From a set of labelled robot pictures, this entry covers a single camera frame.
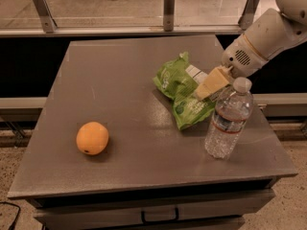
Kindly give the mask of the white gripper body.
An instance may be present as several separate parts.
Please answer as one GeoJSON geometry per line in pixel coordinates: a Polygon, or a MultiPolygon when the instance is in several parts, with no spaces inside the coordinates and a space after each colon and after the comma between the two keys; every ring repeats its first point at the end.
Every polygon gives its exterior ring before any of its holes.
{"type": "Polygon", "coordinates": [[[225,50],[222,66],[233,78],[248,77],[281,52],[306,41],[306,12],[294,17],[268,9],[225,50]]]}

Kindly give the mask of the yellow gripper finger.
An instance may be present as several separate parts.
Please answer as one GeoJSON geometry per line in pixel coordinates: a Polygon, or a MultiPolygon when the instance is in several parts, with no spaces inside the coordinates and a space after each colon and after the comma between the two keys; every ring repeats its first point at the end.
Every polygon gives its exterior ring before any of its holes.
{"type": "Polygon", "coordinates": [[[194,91],[197,100],[202,101],[231,84],[231,67],[215,67],[194,91]]]}

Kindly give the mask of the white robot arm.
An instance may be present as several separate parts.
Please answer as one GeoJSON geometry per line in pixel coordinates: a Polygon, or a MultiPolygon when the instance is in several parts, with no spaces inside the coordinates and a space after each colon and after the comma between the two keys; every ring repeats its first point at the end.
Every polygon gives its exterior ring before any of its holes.
{"type": "Polygon", "coordinates": [[[222,55],[194,91],[198,101],[221,90],[238,77],[249,77],[281,52],[307,41],[307,0],[275,0],[222,55]]]}

